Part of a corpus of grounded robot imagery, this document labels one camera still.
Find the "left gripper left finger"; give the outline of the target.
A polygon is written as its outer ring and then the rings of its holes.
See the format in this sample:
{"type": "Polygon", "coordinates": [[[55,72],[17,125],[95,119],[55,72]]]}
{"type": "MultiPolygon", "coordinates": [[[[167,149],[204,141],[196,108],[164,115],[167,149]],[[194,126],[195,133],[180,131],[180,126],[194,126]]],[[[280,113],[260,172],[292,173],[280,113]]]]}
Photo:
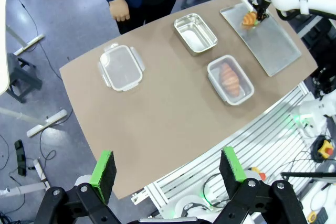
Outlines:
{"type": "Polygon", "coordinates": [[[102,151],[89,182],[68,191],[61,187],[46,191],[34,223],[76,223],[82,217],[92,223],[120,223],[108,207],[116,174],[113,151],[102,151]]]}

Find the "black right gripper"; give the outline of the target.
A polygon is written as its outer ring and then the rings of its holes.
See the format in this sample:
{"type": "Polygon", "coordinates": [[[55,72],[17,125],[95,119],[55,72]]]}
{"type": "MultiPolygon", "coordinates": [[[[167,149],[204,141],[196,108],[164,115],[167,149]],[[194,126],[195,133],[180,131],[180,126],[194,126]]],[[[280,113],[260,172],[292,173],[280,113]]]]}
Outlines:
{"type": "Polygon", "coordinates": [[[254,9],[257,11],[253,12],[255,16],[253,26],[257,26],[269,17],[269,14],[267,13],[266,9],[270,5],[270,0],[251,0],[251,2],[254,9]]]}

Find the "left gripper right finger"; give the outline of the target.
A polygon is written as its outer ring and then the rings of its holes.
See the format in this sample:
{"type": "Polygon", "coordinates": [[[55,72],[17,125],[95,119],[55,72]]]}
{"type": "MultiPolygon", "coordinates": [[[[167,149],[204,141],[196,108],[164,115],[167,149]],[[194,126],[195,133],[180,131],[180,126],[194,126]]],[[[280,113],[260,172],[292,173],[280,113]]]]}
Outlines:
{"type": "Polygon", "coordinates": [[[223,147],[219,171],[229,202],[214,223],[243,223],[248,214],[259,212],[266,223],[306,223],[302,204],[292,185],[276,180],[271,185],[248,178],[232,147],[223,147]]]}

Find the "person's right hand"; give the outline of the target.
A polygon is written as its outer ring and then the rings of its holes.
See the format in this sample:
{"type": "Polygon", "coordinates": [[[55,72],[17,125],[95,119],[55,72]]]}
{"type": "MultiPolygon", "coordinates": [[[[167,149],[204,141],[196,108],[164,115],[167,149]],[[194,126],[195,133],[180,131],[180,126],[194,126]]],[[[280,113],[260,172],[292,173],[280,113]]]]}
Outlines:
{"type": "Polygon", "coordinates": [[[113,0],[109,2],[111,16],[117,22],[123,22],[130,19],[128,4],[125,0],[113,0]]]}

